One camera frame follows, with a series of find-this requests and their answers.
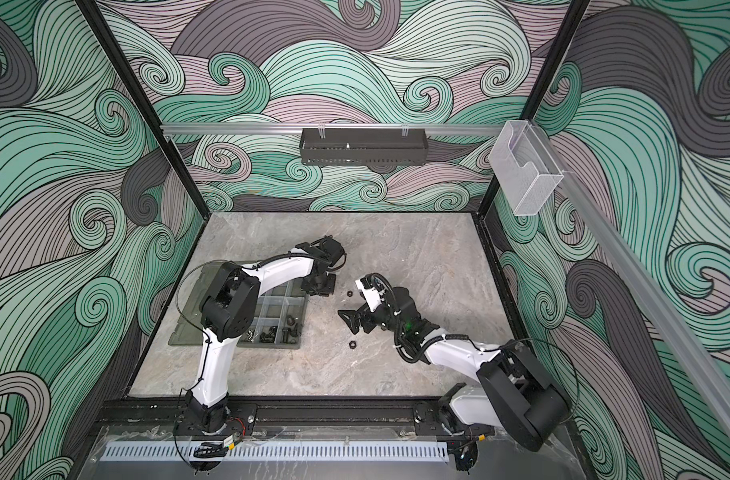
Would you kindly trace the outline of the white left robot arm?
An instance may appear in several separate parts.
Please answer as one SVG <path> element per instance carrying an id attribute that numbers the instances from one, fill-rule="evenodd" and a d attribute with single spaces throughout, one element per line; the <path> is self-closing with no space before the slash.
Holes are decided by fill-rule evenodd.
<path id="1" fill-rule="evenodd" d="M 251 326 L 259 297 L 299 279 L 309 296 L 335 290 L 345 248 L 332 236 L 303 242 L 286 253 L 252 264 L 222 263 L 200 302 L 202 353 L 194 385 L 187 389 L 187 413 L 212 434 L 227 423 L 228 375 L 236 345 Z"/>

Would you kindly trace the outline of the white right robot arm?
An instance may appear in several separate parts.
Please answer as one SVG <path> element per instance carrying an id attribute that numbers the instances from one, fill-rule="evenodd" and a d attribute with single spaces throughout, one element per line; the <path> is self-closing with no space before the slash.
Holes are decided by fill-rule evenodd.
<path id="1" fill-rule="evenodd" d="M 538 451 L 568 419 L 570 396 L 526 342 L 498 345 L 450 333 L 420 314 L 408 289 L 358 287 L 365 303 L 338 312 L 351 333 L 384 329 L 403 362 L 444 367 L 476 382 L 450 394 L 453 420 L 501 428 L 520 446 Z"/>

